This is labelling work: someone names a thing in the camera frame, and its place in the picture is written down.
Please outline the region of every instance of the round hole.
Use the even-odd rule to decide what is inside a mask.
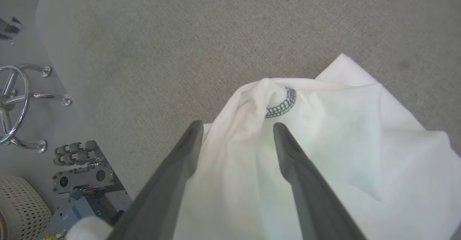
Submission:
[[[66,176],[63,176],[60,180],[59,180],[59,184],[61,185],[61,187],[66,187],[67,186],[67,183],[69,183],[69,180],[67,179]]]
[[[106,178],[106,173],[101,170],[96,173],[96,180],[97,181],[103,181]]]

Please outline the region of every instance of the gray fabric surface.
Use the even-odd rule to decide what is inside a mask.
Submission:
[[[461,152],[461,0],[41,0],[41,40],[133,195],[241,85],[339,53]]]

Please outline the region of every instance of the chrome stool base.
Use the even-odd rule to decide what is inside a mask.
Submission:
[[[0,67],[0,71],[12,70],[8,81],[5,84],[5,88],[0,93],[0,121],[2,123],[3,132],[5,133],[5,137],[0,138],[0,145],[9,145],[12,143],[20,148],[35,149],[37,153],[43,153],[48,146],[45,140],[40,140],[37,143],[27,143],[16,137],[16,133],[18,132],[28,109],[30,98],[53,99],[61,102],[61,105],[64,107],[71,105],[72,99],[68,94],[57,95],[51,93],[30,93],[30,81],[28,79],[28,75],[24,71],[28,69],[40,72],[42,77],[50,76],[52,71],[49,66],[41,67],[35,64]],[[25,92],[24,95],[21,96],[16,96],[17,91],[16,89],[13,89],[18,74],[20,74],[24,79]],[[18,121],[12,126],[9,112],[13,109],[14,105],[19,102],[24,102],[24,107],[21,110]]]

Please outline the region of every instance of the gray floor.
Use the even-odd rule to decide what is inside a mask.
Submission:
[[[35,63],[51,66],[38,37],[35,25],[35,10],[38,0],[0,0],[0,17],[16,17],[25,26],[13,41],[0,40],[0,66]],[[56,72],[48,78],[42,78],[38,72],[27,71],[33,92],[66,94]],[[3,88],[7,72],[0,74],[0,87]],[[19,94],[23,93],[23,82],[18,79],[15,86]],[[12,122],[15,122],[22,104],[13,110]],[[51,100],[33,100],[24,119],[18,137],[24,141],[36,142],[44,139],[48,150],[38,154],[34,150],[25,150],[14,145],[0,146],[0,175],[15,175],[25,178],[54,210],[57,196],[52,193],[52,174],[65,170],[53,164],[53,149],[66,143],[91,140],[74,105],[63,107]]]

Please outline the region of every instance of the laundry basket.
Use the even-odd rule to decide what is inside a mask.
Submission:
[[[50,209],[25,179],[0,176],[1,237],[36,240],[51,218]]]

